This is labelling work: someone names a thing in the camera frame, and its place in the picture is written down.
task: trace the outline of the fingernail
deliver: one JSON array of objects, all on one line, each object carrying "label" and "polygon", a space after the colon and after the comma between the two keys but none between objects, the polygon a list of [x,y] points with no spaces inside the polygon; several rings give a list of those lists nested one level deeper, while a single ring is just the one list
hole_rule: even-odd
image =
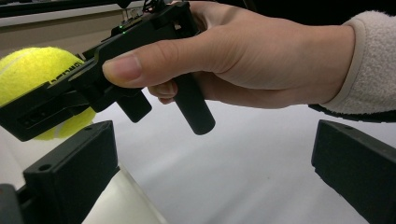
[{"label": "fingernail", "polygon": [[175,89],[172,82],[166,82],[157,86],[157,92],[162,95],[174,95]]},{"label": "fingernail", "polygon": [[142,74],[140,62],[133,54],[108,60],[102,68],[105,77],[115,82],[128,82]]}]

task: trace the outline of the yellow tennis ball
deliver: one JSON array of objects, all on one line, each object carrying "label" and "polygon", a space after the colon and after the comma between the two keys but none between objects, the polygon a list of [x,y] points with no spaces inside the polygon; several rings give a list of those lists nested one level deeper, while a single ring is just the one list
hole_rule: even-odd
[{"label": "yellow tennis ball", "polygon": [[[35,87],[56,80],[84,62],[64,49],[26,48],[0,60],[0,106]],[[35,139],[65,138],[92,123],[95,112],[89,107],[82,113],[40,134]]]}]

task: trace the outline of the black bracket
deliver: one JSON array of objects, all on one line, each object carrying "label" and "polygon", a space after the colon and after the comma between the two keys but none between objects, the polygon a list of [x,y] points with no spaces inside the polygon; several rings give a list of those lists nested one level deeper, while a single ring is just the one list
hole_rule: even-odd
[{"label": "black bracket", "polygon": [[80,224],[119,169],[112,122],[93,124],[24,170],[20,189],[0,185],[0,223]]},{"label": "black bracket", "polygon": [[369,223],[396,223],[396,148],[347,125],[321,120],[312,165]]}]

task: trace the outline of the black handle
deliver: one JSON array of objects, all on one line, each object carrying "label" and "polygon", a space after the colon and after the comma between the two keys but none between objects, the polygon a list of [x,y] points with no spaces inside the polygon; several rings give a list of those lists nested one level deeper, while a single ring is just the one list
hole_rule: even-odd
[{"label": "black handle", "polygon": [[177,84],[175,102],[194,133],[209,133],[216,122],[192,75],[182,75],[174,78],[174,81]]}]

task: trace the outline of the sleeve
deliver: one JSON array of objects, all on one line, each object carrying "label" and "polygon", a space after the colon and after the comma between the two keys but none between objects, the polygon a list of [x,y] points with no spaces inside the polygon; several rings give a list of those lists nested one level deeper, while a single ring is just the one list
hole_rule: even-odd
[{"label": "sleeve", "polygon": [[343,114],[396,110],[396,17],[366,11],[344,25],[355,31],[355,49],[339,93],[322,106]]}]

